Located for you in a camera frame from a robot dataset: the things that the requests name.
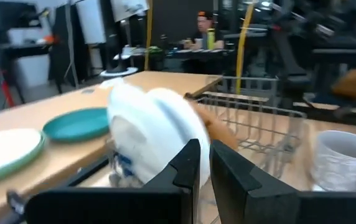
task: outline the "teal plate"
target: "teal plate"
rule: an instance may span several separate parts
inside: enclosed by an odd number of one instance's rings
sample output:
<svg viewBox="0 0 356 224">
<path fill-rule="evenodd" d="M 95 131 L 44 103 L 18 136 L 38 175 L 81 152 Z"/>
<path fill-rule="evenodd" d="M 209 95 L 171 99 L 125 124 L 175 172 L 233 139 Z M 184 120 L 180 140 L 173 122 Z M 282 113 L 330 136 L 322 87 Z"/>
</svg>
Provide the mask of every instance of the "teal plate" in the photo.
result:
<svg viewBox="0 0 356 224">
<path fill-rule="evenodd" d="M 90 108 L 62 114 L 42 128 L 53 141 L 79 142 L 102 136 L 109 132 L 106 108 Z"/>
</svg>

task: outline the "wire dish rack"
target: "wire dish rack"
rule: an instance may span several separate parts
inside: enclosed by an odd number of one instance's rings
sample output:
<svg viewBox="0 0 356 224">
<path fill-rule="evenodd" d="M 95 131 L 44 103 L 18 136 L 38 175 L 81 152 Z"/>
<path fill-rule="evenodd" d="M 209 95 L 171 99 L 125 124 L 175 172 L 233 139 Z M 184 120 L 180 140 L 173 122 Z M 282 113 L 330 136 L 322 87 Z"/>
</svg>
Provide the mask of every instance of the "wire dish rack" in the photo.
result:
<svg viewBox="0 0 356 224">
<path fill-rule="evenodd" d="M 301 145 L 306 115 L 277 107 L 278 84 L 277 78 L 223 77 L 196 100 L 233 131 L 239 154 L 280 179 Z M 203 187 L 200 199 L 199 223 L 220 223 L 211 181 Z"/>
</svg>

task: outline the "bottle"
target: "bottle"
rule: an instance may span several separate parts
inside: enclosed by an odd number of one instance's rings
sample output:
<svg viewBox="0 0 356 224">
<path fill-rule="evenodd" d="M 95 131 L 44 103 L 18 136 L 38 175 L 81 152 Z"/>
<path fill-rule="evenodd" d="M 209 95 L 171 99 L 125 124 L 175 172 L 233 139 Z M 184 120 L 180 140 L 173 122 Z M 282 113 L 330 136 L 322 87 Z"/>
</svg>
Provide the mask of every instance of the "bottle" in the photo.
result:
<svg viewBox="0 0 356 224">
<path fill-rule="evenodd" d="M 207 30 L 207 48 L 209 50 L 214 49 L 214 42 L 215 42 L 215 30 L 214 29 L 208 29 Z"/>
</svg>

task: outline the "man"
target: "man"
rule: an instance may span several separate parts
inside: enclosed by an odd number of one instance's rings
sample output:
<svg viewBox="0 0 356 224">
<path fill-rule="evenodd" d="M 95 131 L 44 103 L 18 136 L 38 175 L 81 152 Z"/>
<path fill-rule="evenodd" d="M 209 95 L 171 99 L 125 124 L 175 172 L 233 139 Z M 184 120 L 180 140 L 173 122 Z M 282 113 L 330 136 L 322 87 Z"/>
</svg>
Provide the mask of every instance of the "man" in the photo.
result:
<svg viewBox="0 0 356 224">
<path fill-rule="evenodd" d="M 198 30 L 191 38 L 184 41 L 184 48 L 191 50 L 208 49 L 208 29 L 213 28 L 213 14 L 212 12 L 200 11 L 197 14 L 197 28 Z M 214 34 L 214 49 L 223 49 L 223 38 L 220 33 L 215 30 Z M 220 62 L 215 60 L 186 60 L 183 64 L 183 69 L 187 73 L 199 74 L 219 74 L 221 73 Z"/>
</svg>

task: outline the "wooden table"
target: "wooden table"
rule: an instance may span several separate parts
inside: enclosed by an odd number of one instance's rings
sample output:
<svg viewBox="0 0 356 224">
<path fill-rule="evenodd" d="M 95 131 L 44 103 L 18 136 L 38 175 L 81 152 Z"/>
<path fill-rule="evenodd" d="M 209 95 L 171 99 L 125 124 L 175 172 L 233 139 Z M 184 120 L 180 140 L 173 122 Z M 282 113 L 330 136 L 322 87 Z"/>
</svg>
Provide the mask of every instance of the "wooden table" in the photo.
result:
<svg viewBox="0 0 356 224">
<path fill-rule="evenodd" d="M 228 114 L 230 119 L 235 119 L 234 109 L 217 108 L 217 113 L 220 119 L 227 119 Z M 242 124 L 250 124 L 252 126 L 258 126 L 259 120 L 262 120 L 261 127 L 263 129 L 271 129 L 272 120 L 276 119 L 276 131 L 285 132 L 289 127 L 289 117 L 273 115 L 269 113 L 259 113 L 259 112 L 249 112 L 238 110 L 237 121 Z M 229 124 L 231 129 L 235 127 L 233 124 Z M 309 175 L 309 169 L 312 166 L 313 158 L 313 148 L 315 144 L 315 138 L 320 131 L 325 130 L 340 130 L 347 131 L 356 134 L 356 126 L 349 126 L 337 123 L 328 123 L 323 121 L 314 121 L 310 119 L 305 119 L 301 128 L 302 131 L 302 145 L 297 149 L 292 162 L 287 164 L 284 168 L 284 173 L 281 180 L 298 190 L 311 190 L 313 186 L 313 181 Z M 268 131 L 257 132 L 255 128 L 249 129 L 247 127 L 239 127 L 237 132 L 238 139 L 257 139 L 257 135 L 260 134 L 260 143 L 263 145 L 276 144 L 282 139 L 280 136 L 276 136 L 276 139 L 271 141 L 271 133 Z M 259 163 L 263 154 L 254 153 L 249 149 L 239 150 L 242 156 L 245 156 L 250 161 L 255 164 Z M 106 166 L 99 170 L 96 174 L 88 178 L 86 181 L 82 182 L 79 187 L 109 187 L 108 175 L 110 173 L 110 167 Z M 208 200 L 213 200 L 213 190 L 210 181 L 203 187 L 201 194 Z M 216 206 L 203 204 L 202 207 L 202 223 L 211 223 L 215 217 L 218 215 L 218 210 Z"/>
<path fill-rule="evenodd" d="M 219 76 L 166 72 L 141 72 L 124 78 L 144 91 L 156 87 L 170 88 L 183 95 L 199 94 L 214 85 Z M 110 89 L 99 85 L 73 91 L 64 95 L 29 103 L 0 112 L 0 130 L 35 128 L 41 130 L 50 119 L 69 111 L 107 106 Z M 84 166 L 91 164 L 104 153 L 105 137 L 80 144 L 48 143 L 44 152 L 33 163 L 19 172 L 0 180 L 0 218 L 8 211 L 6 190 L 16 189 L 28 196 L 49 189 L 70 177 Z"/>
</svg>

